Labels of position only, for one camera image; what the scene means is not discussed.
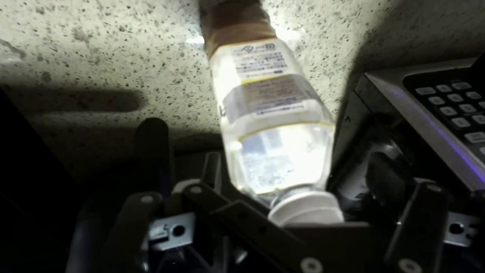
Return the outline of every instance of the clear plastic bottle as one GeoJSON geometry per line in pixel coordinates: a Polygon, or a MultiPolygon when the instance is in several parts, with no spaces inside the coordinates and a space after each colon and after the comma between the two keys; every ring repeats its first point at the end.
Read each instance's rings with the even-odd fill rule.
{"type": "Polygon", "coordinates": [[[324,192],[336,123],[261,7],[216,8],[205,38],[233,184],[269,208],[308,196],[339,208],[324,192]]]}

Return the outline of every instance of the hole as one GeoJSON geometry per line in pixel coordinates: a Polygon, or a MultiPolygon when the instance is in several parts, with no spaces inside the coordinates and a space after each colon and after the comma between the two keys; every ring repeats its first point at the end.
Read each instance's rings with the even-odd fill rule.
{"type": "Polygon", "coordinates": [[[246,213],[240,213],[239,217],[240,219],[248,219],[248,214],[246,213]]]}
{"type": "Polygon", "coordinates": [[[451,234],[463,234],[466,230],[465,230],[465,225],[463,223],[452,223],[451,228],[449,228],[451,234]]]}
{"type": "Polygon", "coordinates": [[[271,231],[271,228],[269,227],[260,227],[260,230],[258,230],[261,234],[266,234],[266,233],[269,233],[271,231]]]}
{"type": "Polygon", "coordinates": [[[433,213],[430,213],[430,211],[424,211],[424,219],[430,219],[430,217],[433,217],[434,214],[433,213]]]}
{"type": "Polygon", "coordinates": [[[186,234],[186,227],[177,227],[177,228],[174,228],[172,234],[174,234],[175,237],[183,237],[183,236],[186,234]]]}

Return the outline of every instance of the bottle label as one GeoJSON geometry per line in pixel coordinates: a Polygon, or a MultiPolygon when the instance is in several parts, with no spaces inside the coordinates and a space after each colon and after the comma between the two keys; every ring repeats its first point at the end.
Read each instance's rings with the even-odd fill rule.
{"type": "Polygon", "coordinates": [[[224,101],[222,113],[234,123],[249,114],[278,116],[299,111],[310,99],[318,99],[310,82],[304,76],[287,75],[234,89],[224,101]]]}
{"type": "Polygon", "coordinates": [[[236,48],[233,57],[242,79],[275,76],[289,72],[286,55],[275,41],[236,48]]]}

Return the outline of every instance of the button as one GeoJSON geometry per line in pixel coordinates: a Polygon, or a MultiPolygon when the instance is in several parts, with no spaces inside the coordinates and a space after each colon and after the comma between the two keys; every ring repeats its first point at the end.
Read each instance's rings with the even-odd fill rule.
{"type": "Polygon", "coordinates": [[[460,105],[460,108],[461,108],[465,113],[477,113],[477,110],[475,110],[472,105],[469,105],[469,104],[460,105]]]}
{"type": "Polygon", "coordinates": [[[454,119],[452,120],[455,123],[457,128],[471,128],[472,125],[469,123],[469,120],[466,119],[454,119]]]}
{"type": "Polygon", "coordinates": [[[485,125],[485,116],[474,116],[472,117],[478,125],[485,125]]]}
{"type": "Polygon", "coordinates": [[[451,108],[451,107],[440,108],[440,113],[443,113],[443,116],[448,116],[448,117],[458,114],[455,108],[451,108]]]}
{"type": "Polygon", "coordinates": [[[468,134],[466,139],[471,143],[485,143],[485,134],[484,132],[468,134]]]}
{"type": "Polygon", "coordinates": [[[481,101],[483,99],[483,96],[478,92],[468,93],[468,98],[471,98],[472,101],[481,101]]]}
{"type": "Polygon", "coordinates": [[[440,93],[452,93],[452,89],[449,85],[437,85],[437,90],[440,93]]]}
{"type": "Polygon", "coordinates": [[[465,98],[461,98],[460,95],[449,95],[448,98],[455,104],[465,102],[465,98]]]}
{"type": "Polygon", "coordinates": [[[445,101],[442,98],[430,98],[428,101],[434,105],[445,105],[445,101]]]}
{"type": "Polygon", "coordinates": [[[469,82],[455,82],[455,84],[452,84],[452,87],[455,90],[471,90],[472,89],[472,85],[469,82]]]}
{"type": "Polygon", "coordinates": [[[430,96],[430,95],[437,95],[437,92],[431,87],[422,87],[422,89],[416,89],[416,93],[421,96],[430,96]]]}

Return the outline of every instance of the bottle cap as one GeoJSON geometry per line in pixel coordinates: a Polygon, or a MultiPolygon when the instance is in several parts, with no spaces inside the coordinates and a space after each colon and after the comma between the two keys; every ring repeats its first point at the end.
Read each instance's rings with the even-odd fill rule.
{"type": "Polygon", "coordinates": [[[269,219],[278,227],[325,227],[345,222],[337,199],[328,192],[293,195],[281,201],[269,219]]]}

